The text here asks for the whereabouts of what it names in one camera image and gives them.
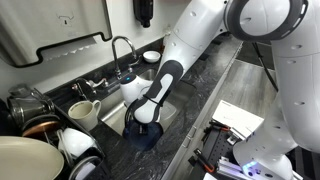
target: stainless steel sink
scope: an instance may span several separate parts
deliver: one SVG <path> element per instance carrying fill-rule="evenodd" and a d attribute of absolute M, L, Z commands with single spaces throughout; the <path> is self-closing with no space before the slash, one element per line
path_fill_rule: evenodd
<path fill-rule="evenodd" d="M 157 72 L 154 69 L 149 69 L 139 76 L 146 80 L 153 80 L 156 73 Z M 160 112 L 160 124 L 164 132 L 168 129 L 195 91 L 196 88 L 194 86 L 180 81 L 170 93 Z M 122 136 L 126 111 L 127 108 L 124 106 L 123 96 L 119 89 L 101 101 L 101 110 L 98 118 Z"/>

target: cable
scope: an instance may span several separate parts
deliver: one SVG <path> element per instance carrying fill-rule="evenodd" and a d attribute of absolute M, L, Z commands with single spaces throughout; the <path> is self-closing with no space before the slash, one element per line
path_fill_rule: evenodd
<path fill-rule="evenodd" d="M 270 75 L 270 72 L 269 72 L 268 68 L 267 68 L 266 65 L 264 64 L 263 56 L 262 56 L 261 53 L 260 53 L 258 44 L 257 44 L 256 42 L 253 42 L 253 43 L 252 43 L 252 46 L 253 46 L 253 48 L 255 49 L 255 51 L 256 51 L 256 53 L 257 53 L 257 55 L 258 55 L 258 58 L 259 58 L 259 60 L 260 60 L 260 63 L 261 63 L 261 65 L 262 65 L 264 71 L 266 72 L 266 74 L 267 74 L 267 76 L 268 76 L 268 78 L 269 78 L 272 86 L 273 86 L 274 89 L 278 92 L 279 89 L 278 89 L 278 87 L 277 87 L 277 84 L 275 83 L 274 79 L 273 79 L 272 76 Z"/>

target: granite countertop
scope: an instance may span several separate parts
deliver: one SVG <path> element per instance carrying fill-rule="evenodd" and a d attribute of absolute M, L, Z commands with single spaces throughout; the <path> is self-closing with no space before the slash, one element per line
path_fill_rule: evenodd
<path fill-rule="evenodd" d="M 213 42 L 205 51 L 209 55 L 208 58 L 198 60 L 182 78 L 183 81 L 196 87 L 195 94 L 190 97 L 176 120 L 173 121 L 153 149 L 150 151 L 137 150 L 101 121 L 90 131 L 107 156 L 113 179 L 161 179 L 208 97 L 241 45 L 241 41 L 232 36 L 219 37 Z M 150 68 L 157 69 L 158 66 L 159 64 L 142 63 L 139 67 L 134 68 L 134 72 L 139 74 Z M 90 77 L 101 79 L 105 74 L 110 73 L 109 71 L 110 69 L 108 70 L 107 67 L 102 67 L 85 75 L 85 77 L 87 79 L 90 79 Z M 79 100 L 77 94 L 70 92 L 71 83 L 47 93 L 65 112 Z M 97 95 L 89 95 L 88 97 L 90 100 L 102 100 L 118 88 L 115 86 L 115 88 L 111 87 L 111 90 L 98 90 Z"/>

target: white mug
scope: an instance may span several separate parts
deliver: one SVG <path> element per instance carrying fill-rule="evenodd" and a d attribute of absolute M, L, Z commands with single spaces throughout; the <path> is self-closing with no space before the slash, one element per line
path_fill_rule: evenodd
<path fill-rule="evenodd" d="M 86 130 L 92 130 L 98 124 L 97 115 L 101 109 L 101 102 L 96 100 L 80 101 L 71 106 L 68 115 Z"/>

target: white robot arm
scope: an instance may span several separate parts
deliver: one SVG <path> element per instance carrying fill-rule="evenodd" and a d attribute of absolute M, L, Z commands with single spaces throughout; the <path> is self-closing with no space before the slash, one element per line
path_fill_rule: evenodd
<path fill-rule="evenodd" d="M 320 0 L 191 1 L 170 35 L 154 82 L 133 107 L 136 120 L 147 124 L 159 119 L 167 95 L 219 34 L 229 31 L 245 41 L 271 41 L 280 91 L 264 123 L 235 145 L 234 155 L 253 179 L 292 179 L 285 153 L 297 144 L 320 152 L 319 4 Z"/>

